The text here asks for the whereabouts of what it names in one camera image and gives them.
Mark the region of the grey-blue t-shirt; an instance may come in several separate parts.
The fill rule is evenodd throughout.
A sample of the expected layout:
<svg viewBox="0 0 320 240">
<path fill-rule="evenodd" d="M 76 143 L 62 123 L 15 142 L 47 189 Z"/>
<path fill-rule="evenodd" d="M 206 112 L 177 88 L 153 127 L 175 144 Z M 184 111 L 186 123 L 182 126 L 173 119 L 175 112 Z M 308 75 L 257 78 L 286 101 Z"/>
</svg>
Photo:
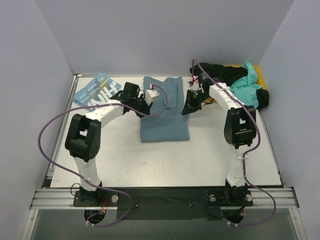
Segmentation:
<svg viewBox="0 0 320 240">
<path fill-rule="evenodd" d="M 143 89 L 151 85 L 157 88 L 159 97 L 153 102 L 150 114 L 155 115 L 164 110 L 157 117 L 143 117 L 140 120 L 140 141 L 142 143 L 177 142 L 190 139 L 188 116 L 182 115 L 184 108 L 183 78 L 168 77 L 159 81 L 150 76 L 143 78 Z"/>
</svg>

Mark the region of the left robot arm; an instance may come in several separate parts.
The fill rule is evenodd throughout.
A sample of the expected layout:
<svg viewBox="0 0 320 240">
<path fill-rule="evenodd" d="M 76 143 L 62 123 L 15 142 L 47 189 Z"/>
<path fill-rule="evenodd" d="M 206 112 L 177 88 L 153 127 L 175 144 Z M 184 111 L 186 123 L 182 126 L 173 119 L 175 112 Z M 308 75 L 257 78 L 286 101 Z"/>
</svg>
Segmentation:
<svg viewBox="0 0 320 240">
<path fill-rule="evenodd" d="M 153 101 L 159 96 L 152 86 L 140 92 L 137 84 L 125 83 L 123 90 L 118 91 L 107 103 L 108 106 L 85 115 L 75 114 L 70 122 L 65 148 L 73 157 L 80 180 L 80 195 L 91 206 L 98 206 L 103 200 L 102 181 L 98 176 L 96 156 L 101 147 L 102 128 L 117 117 L 130 110 L 137 110 L 138 117 L 149 115 Z"/>
</svg>

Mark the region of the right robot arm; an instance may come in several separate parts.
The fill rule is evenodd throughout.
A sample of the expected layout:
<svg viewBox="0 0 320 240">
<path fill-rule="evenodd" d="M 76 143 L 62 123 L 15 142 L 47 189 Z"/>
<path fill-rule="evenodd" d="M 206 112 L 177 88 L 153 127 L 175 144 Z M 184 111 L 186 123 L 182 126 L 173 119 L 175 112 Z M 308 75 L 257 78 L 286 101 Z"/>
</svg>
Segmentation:
<svg viewBox="0 0 320 240">
<path fill-rule="evenodd" d="M 222 82 L 214 83 L 208 78 L 192 76 L 188 82 L 190 89 L 186 92 L 183 116 L 195 113 L 212 101 L 218 103 L 226 112 L 223 129 L 225 141 L 231 148 L 232 160 L 226 177 L 226 190 L 223 199 L 229 205 L 236 204 L 241 196 L 246 197 L 248 184 L 245 180 L 244 146 L 250 147 L 257 135 L 256 109 L 246 106 Z"/>
</svg>

